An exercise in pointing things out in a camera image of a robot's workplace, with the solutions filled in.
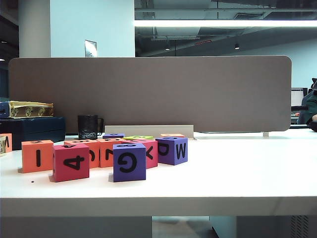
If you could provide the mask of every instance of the white desk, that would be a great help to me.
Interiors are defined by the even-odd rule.
[[[317,133],[195,138],[187,163],[159,164],[144,181],[110,182],[112,168],[95,168],[90,178],[51,182],[52,171],[18,173],[21,151],[8,153],[0,158],[1,216],[317,215]]]

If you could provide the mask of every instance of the floor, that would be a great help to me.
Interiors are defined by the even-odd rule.
[[[152,217],[153,238],[218,238],[209,217]]]

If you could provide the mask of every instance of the foam cube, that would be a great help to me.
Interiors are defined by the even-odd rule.
[[[5,137],[5,152],[11,152],[12,151],[12,134],[11,133],[5,133],[5,134],[0,134],[0,137],[4,136]]]
[[[161,134],[161,137],[182,137],[185,138],[182,134]]]
[[[146,179],[146,149],[141,143],[113,145],[113,181]]]
[[[89,167],[99,167],[99,141],[97,140],[66,140],[64,145],[85,144],[89,147]]]
[[[123,133],[120,134],[105,134],[103,135],[103,139],[109,139],[109,138],[123,138],[125,135]]]
[[[127,143],[142,143],[146,149],[147,169],[158,166],[158,142],[156,140],[127,140]]]
[[[53,146],[55,181],[89,178],[89,156],[89,147],[83,143]]]
[[[154,140],[154,137],[151,135],[132,135],[124,137],[125,140],[137,140],[137,139],[144,139],[144,140]]]
[[[157,138],[158,162],[178,165],[188,160],[188,139],[181,137]]]
[[[113,145],[121,144],[126,141],[122,138],[105,138],[98,139],[100,149],[100,167],[112,167],[113,166]]]
[[[51,140],[23,141],[22,168],[24,173],[53,169],[53,142]]]

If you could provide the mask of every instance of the gray desk divider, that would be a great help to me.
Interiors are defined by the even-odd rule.
[[[285,56],[13,59],[10,99],[54,103],[108,125],[193,124],[195,131],[284,131],[291,61]]]

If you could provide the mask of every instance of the mug handle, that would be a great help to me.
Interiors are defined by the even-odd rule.
[[[103,129],[104,129],[104,119],[103,118],[98,118],[98,120],[101,120],[100,127],[99,127],[98,134],[97,134],[97,135],[100,136],[100,135],[102,135]]]

